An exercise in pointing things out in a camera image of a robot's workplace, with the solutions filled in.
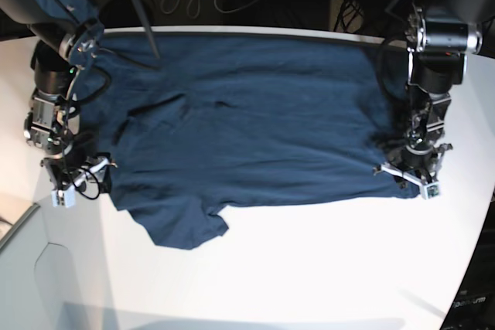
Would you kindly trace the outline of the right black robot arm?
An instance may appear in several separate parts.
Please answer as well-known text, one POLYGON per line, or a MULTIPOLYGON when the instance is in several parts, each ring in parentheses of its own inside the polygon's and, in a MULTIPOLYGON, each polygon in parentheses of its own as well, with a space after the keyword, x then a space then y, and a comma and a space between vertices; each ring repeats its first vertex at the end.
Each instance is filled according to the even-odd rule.
POLYGON ((99 98, 111 77, 94 61, 104 26, 92 0, 1 0, 1 10, 39 38, 30 62, 35 88, 24 123, 26 141, 45 152, 55 207, 71 208, 95 184, 111 187, 111 157, 91 146, 94 134, 72 130, 82 106, 99 98))

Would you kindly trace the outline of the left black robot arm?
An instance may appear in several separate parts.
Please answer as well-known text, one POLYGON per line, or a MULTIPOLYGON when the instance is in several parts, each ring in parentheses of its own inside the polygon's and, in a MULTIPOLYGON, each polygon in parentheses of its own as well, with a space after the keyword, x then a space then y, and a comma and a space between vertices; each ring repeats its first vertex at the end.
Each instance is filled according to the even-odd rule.
MULTIPOLYGON (((398 17, 395 9, 406 0, 390 0, 385 12, 398 17)), ((375 173, 386 172, 401 188, 414 185, 423 199, 440 194, 438 180, 442 160, 452 146, 445 135, 449 91, 462 83, 467 57, 480 52, 483 25, 494 18, 494 0, 409 0, 403 28, 379 46, 378 85, 398 115, 399 137, 381 142, 386 160, 375 173), (389 91, 384 81, 384 52, 403 40, 408 54, 406 97, 389 91)))

